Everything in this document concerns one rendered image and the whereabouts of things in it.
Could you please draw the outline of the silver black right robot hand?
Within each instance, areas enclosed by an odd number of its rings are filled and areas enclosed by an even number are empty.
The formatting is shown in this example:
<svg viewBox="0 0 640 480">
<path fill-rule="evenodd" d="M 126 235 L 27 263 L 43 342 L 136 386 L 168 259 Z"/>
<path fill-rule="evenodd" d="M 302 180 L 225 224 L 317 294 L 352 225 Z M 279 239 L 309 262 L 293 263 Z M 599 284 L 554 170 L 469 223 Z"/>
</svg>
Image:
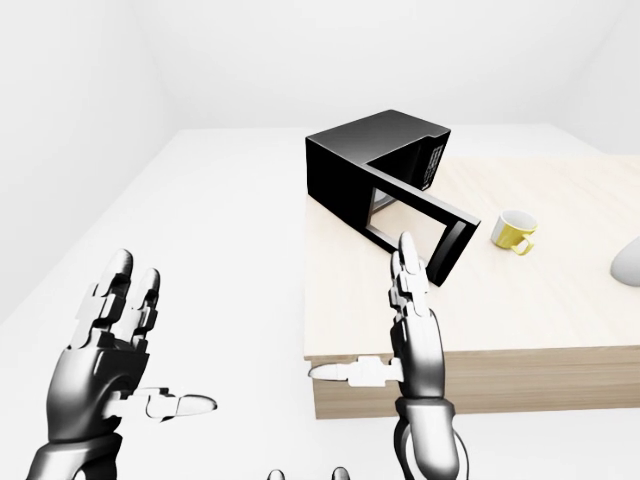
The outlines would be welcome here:
<svg viewBox="0 0 640 480">
<path fill-rule="evenodd" d="M 445 396 L 445 361 L 437 317 L 428 307 L 429 281 L 424 261 L 407 231 L 399 237 L 390 260 L 390 307 L 395 311 L 390 329 L 394 356 L 384 363 L 378 356 L 311 368 L 308 376 L 321 381 L 345 382 L 351 387 L 383 387 L 399 383 L 406 398 L 440 399 Z"/>
</svg>

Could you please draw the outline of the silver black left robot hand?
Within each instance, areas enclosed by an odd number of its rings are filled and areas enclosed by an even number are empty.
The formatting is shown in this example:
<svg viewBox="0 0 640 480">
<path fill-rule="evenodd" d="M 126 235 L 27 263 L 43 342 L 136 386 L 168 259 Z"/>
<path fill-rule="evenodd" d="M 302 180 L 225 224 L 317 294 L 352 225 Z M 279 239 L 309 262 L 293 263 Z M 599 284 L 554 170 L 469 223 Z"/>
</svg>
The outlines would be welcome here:
<svg viewBox="0 0 640 480">
<path fill-rule="evenodd" d="M 147 335 L 158 316 L 160 274 L 148 269 L 130 295 L 133 265 L 128 250 L 117 250 L 81 302 L 78 325 L 47 396 L 48 437 L 54 443 L 111 434 L 123 416 L 135 412 L 164 422 L 217 408 L 207 396 L 140 386 L 149 360 Z"/>
</svg>

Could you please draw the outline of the black microwave door with window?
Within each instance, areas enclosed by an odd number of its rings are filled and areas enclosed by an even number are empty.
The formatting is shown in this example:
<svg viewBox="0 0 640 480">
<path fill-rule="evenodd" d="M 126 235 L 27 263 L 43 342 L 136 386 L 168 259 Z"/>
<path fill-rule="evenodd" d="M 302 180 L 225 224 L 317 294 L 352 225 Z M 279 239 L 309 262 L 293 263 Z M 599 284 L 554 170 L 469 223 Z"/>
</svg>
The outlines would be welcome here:
<svg viewBox="0 0 640 480">
<path fill-rule="evenodd" d="M 474 235 L 480 220 L 368 164 L 362 165 L 361 169 L 373 188 L 446 226 L 426 265 L 428 279 L 440 287 Z"/>
</svg>

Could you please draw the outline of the black microwave body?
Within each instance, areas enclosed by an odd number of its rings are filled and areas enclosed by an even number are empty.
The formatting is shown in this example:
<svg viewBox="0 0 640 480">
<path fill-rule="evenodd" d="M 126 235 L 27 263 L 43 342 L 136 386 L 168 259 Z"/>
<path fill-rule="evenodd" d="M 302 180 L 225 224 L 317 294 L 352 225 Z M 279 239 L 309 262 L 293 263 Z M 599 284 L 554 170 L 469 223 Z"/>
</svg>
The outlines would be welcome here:
<svg viewBox="0 0 640 480">
<path fill-rule="evenodd" d="M 308 194 L 362 231 L 376 189 L 408 199 L 431 186 L 450 134 L 449 128 L 386 110 L 310 135 Z"/>
</svg>

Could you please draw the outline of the yellow mug with white inside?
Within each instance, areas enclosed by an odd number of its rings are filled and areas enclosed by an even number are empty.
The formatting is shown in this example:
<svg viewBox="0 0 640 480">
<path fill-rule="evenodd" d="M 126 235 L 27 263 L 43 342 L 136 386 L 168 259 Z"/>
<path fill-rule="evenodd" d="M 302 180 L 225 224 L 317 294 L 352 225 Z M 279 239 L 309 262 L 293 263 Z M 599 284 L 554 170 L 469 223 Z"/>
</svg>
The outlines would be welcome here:
<svg viewBox="0 0 640 480">
<path fill-rule="evenodd" d="M 533 249 L 531 235 L 537 228 L 538 222 L 531 214 L 522 210 L 504 210 L 497 219 L 490 239 L 495 246 L 523 256 Z"/>
</svg>

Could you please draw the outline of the pale grey rounded object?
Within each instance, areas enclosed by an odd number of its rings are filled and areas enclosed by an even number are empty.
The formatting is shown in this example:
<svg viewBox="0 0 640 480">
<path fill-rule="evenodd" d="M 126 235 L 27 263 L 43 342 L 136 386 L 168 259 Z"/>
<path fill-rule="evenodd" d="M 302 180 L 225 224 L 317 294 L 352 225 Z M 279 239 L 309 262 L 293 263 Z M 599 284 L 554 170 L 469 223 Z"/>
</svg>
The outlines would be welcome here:
<svg viewBox="0 0 640 480">
<path fill-rule="evenodd" d="M 640 244 L 630 243 L 615 256 L 610 275 L 624 285 L 640 287 Z"/>
</svg>

